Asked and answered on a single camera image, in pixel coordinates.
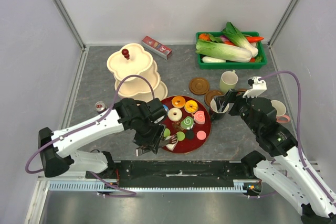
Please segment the green cookie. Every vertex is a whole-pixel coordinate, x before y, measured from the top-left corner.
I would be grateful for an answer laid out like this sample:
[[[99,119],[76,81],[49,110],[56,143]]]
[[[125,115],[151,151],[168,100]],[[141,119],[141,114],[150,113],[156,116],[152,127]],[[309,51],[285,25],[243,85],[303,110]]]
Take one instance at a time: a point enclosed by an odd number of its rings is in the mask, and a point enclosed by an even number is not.
[[[185,133],[182,131],[177,132],[176,136],[178,141],[183,141],[185,139]]]
[[[164,130],[163,136],[164,136],[164,137],[168,137],[168,136],[170,136],[170,135],[171,135],[171,131],[170,131],[169,129],[166,128],[166,129]]]

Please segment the pink swirl roll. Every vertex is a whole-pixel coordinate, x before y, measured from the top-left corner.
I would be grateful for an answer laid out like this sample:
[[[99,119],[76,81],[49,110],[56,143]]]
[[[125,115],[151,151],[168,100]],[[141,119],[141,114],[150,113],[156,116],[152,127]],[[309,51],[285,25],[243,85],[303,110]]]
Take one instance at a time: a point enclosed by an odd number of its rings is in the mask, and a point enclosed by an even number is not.
[[[194,117],[194,121],[197,123],[197,124],[200,124],[200,125],[203,125],[205,124],[205,113],[204,111],[197,111],[193,114],[193,117]]]

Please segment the white cake slice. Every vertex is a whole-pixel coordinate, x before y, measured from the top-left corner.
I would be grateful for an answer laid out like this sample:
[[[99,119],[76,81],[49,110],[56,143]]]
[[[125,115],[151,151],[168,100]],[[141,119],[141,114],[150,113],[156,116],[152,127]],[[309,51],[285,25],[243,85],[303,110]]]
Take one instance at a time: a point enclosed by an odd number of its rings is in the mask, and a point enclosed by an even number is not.
[[[169,151],[174,151],[174,149],[176,148],[178,142],[175,142],[174,144],[168,144],[165,147],[169,150]]]

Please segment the green swirl roll cake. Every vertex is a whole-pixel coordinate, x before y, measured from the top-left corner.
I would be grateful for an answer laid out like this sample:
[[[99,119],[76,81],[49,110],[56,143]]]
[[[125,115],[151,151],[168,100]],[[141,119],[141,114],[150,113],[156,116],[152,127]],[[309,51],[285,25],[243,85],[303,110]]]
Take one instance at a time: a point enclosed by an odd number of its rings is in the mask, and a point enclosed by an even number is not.
[[[194,120],[192,117],[187,116],[181,123],[180,127],[184,130],[190,130],[194,126]]]

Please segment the pink cookie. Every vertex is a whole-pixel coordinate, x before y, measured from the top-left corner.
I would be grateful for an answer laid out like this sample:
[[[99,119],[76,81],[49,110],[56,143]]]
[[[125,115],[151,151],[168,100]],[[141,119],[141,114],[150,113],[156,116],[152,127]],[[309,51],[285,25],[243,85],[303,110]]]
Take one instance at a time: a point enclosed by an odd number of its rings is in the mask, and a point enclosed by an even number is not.
[[[196,137],[199,139],[199,140],[205,140],[207,138],[207,134],[205,131],[198,131],[196,133]]]

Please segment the metal tongs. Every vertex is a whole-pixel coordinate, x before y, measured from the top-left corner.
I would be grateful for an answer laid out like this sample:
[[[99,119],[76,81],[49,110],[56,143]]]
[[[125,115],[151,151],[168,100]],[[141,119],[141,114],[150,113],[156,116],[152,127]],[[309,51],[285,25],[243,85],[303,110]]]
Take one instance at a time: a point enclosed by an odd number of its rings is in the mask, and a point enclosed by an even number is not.
[[[166,145],[169,145],[169,144],[176,144],[177,142],[178,142],[178,139],[177,139],[176,134],[173,134],[167,137],[162,137],[156,147],[148,147],[148,146],[138,147],[136,149],[136,156],[139,157],[148,152],[153,152],[154,154],[157,154],[159,148],[165,147]]]

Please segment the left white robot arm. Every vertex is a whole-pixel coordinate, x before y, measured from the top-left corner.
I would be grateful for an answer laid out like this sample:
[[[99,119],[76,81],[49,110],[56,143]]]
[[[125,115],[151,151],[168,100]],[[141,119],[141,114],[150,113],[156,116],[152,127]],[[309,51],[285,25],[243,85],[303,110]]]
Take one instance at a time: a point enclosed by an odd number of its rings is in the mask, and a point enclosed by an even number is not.
[[[79,149],[107,135],[135,130],[137,156],[157,153],[169,143],[163,136],[166,127],[161,123],[166,117],[167,111],[158,98],[150,102],[124,98],[100,115],[67,129],[41,129],[38,147],[44,175],[51,178],[67,171],[88,171],[110,178],[116,171],[110,153],[94,154]]]

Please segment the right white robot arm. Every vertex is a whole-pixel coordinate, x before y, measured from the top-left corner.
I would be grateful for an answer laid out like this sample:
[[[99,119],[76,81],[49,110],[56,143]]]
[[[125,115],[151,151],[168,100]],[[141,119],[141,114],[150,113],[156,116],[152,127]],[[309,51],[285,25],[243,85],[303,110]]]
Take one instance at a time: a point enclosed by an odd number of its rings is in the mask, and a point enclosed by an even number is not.
[[[321,179],[304,154],[297,139],[277,122],[277,111],[267,98],[249,98],[230,89],[214,98],[217,111],[229,103],[231,116],[240,116],[255,135],[259,146],[291,175],[277,171],[263,154],[252,151],[241,159],[240,172],[258,178],[285,198],[303,223],[335,223],[335,193]]]

